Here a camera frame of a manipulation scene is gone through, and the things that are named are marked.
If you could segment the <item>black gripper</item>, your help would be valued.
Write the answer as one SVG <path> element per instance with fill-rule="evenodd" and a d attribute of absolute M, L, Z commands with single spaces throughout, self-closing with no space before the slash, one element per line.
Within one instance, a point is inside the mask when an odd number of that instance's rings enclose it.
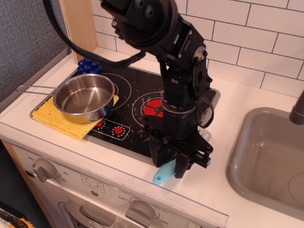
<path fill-rule="evenodd" d="M 149 138 L 152 162 L 160 167 L 176 159 L 175 178 L 196 163 L 208 167 L 213 147 L 204 140 L 198 127 L 207 128 L 214 117 L 212 104 L 197 104 L 187 112 L 171 113 L 161 105 L 143 108 L 143 133 Z"/>

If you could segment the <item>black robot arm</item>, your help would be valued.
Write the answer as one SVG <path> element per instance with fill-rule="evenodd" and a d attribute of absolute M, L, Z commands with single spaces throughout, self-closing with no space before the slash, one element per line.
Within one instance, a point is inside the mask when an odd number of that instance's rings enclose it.
<path fill-rule="evenodd" d="M 152 162 L 160 167 L 174 160 L 175 177 L 192 164 L 207 167 L 212 146 L 200 138 L 206 112 L 214 112 L 211 78 L 204 38 L 184 20 L 173 0 L 104 0 L 120 39 L 154 55 L 163 79 L 162 117 L 145 114 L 143 132 L 149 137 Z"/>

